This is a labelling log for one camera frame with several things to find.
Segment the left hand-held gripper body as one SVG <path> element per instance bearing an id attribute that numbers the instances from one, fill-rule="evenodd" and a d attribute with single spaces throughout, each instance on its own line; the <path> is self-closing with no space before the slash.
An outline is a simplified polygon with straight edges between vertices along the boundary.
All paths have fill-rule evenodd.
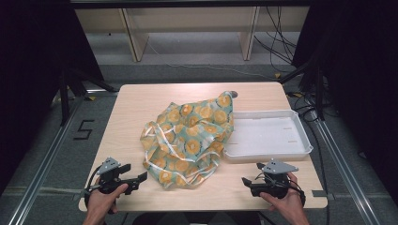
<path id="1" fill-rule="evenodd" d="M 97 174 L 99 175 L 99 191 L 104 194 L 110 194 L 116 190 L 120 185 L 127 184 L 129 187 L 125 190 L 126 195 L 130 195 L 134 190 L 139 188 L 139 185 L 133 184 L 133 179 L 122 180 L 118 172 L 121 165 L 112 157 L 106 158 L 99 166 Z"/>

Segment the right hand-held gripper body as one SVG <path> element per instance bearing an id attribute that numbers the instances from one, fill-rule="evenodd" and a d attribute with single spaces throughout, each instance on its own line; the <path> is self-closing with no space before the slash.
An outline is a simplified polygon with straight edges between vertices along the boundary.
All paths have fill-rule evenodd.
<path id="1" fill-rule="evenodd" d="M 261 192 L 266 192 L 273 197 L 282 199 L 290 188 L 299 191 L 297 187 L 291 185 L 291 179 L 287 175 L 298 170 L 299 168 L 296 166 L 272 158 L 263 171 L 255 177 L 255 179 L 261 179 L 262 183 L 254 183 L 259 184 L 259 187 L 250 188 L 251 194 L 254 197 L 259 197 Z"/>

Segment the white plastic tray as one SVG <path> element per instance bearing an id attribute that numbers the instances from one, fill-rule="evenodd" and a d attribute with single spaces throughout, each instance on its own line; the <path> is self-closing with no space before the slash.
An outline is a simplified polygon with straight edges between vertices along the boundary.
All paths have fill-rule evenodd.
<path id="1" fill-rule="evenodd" d="M 234 131 L 224 156 L 235 163 L 302 160 L 313 149 L 295 111 L 234 112 Z"/>

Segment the green yellow patterned cloth bag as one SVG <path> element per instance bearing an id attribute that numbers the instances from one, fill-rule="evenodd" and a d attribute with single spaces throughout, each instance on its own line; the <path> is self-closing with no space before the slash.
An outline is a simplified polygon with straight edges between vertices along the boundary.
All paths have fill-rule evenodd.
<path id="1" fill-rule="evenodd" d="M 218 168 L 234 131 L 235 91 L 177 105 L 145 124 L 140 142 L 147 171 L 164 188 L 196 187 Z"/>

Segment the person's right hand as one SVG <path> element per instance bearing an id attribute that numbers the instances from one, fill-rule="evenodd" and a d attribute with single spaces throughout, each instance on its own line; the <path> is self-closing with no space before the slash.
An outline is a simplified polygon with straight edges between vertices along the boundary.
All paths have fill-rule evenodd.
<path id="1" fill-rule="evenodd" d="M 260 197 L 270 204 L 270 211 L 277 210 L 281 215 L 298 213 L 305 214 L 300 195 L 292 188 L 288 190 L 287 194 L 282 199 L 273 197 L 266 192 L 261 192 Z"/>

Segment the person's left hand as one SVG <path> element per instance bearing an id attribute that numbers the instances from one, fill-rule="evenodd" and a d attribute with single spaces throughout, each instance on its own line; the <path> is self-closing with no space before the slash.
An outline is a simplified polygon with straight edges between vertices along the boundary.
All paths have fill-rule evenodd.
<path id="1" fill-rule="evenodd" d="M 110 194 L 104 194 L 98 190 L 92 191 L 87 206 L 86 217 L 90 219 L 100 219 L 104 218 L 109 212 L 116 213 L 117 207 L 115 200 L 125 192 L 127 187 L 127 184 L 122 184 Z"/>

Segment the black metal stand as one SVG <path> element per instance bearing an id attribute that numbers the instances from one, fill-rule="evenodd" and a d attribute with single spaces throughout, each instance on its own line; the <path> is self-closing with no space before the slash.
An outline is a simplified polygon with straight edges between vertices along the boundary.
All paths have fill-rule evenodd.
<path id="1" fill-rule="evenodd" d="M 314 107 L 318 118 L 324 121 L 323 114 L 323 74 L 320 68 L 320 57 L 313 54 L 310 59 L 296 68 L 292 72 L 279 79 L 280 84 L 284 84 L 302 74 L 299 89 L 308 92 L 311 89 L 315 91 Z"/>
<path id="2" fill-rule="evenodd" d="M 64 126 L 70 118 L 69 110 L 69 90 L 76 97 L 84 97 L 88 91 L 83 85 L 83 81 L 89 81 L 102 89 L 116 93 L 118 89 L 107 84 L 105 81 L 94 78 L 78 68 L 67 67 L 63 68 L 61 75 L 59 76 L 59 93 L 61 97 L 61 109 L 62 109 L 62 122 L 61 125 Z"/>

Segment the dark curtain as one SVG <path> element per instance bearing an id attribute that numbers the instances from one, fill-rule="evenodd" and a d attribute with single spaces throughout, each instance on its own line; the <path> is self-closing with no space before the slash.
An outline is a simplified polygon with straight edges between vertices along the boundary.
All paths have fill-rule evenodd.
<path id="1" fill-rule="evenodd" d="M 319 61 L 334 104 L 398 204 L 398 0 L 313 0 L 293 65 Z"/>
<path id="2" fill-rule="evenodd" d="M 64 68 L 102 79 L 68 0 L 0 0 L 0 195 L 30 149 Z"/>

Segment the light wooden shelf unit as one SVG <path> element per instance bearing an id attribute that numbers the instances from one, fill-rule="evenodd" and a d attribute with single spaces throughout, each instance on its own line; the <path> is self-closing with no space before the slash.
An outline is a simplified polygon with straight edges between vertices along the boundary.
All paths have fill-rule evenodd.
<path id="1" fill-rule="evenodd" d="M 132 60 L 142 60 L 151 33 L 235 32 L 245 61 L 251 58 L 254 34 L 299 32 L 307 7 L 158 7 L 78 9 L 86 33 L 124 33 Z"/>

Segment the aluminium floor rail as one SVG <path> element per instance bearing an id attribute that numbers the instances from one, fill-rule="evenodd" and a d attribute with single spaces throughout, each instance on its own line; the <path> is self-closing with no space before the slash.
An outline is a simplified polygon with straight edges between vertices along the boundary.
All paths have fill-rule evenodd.
<path id="1" fill-rule="evenodd" d="M 335 142 L 333 136 L 325 121 L 317 120 L 317 129 L 323 138 L 331 158 L 333 159 L 339 174 L 342 176 L 344 184 L 348 189 L 354 204 L 357 206 L 362 219 L 366 225 L 381 225 L 381 220 L 377 217 L 374 208 L 371 205 L 370 200 L 366 197 L 364 191 L 360 187 L 360 184 L 351 171 L 349 165 L 347 164 L 344 156 Z"/>
<path id="2" fill-rule="evenodd" d="M 14 210 L 10 214 L 6 225 L 23 225 L 36 197 L 39 194 L 44 180 L 54 164 L 54 160 L 69 131 L 73 117 L 82 105 L 83 101 L 84 99 L 82 97 L 77 97 L 74 100 L 69 101 L 71 104 L 69 117 L 56 128 L 56 131 L 53 132 L 51 144 L 47 148 L 43 148 L 43 155 L 38 161 L 38 166 L 33 168 L 26 164 L 21 169 L 21 172 L 28 174 L 28 177 L 22 177 L 22 180 L 26 182 L 26 185 L 7 186 L 3 195 L 6 197 L 18 197 L 18 201 Z"/>

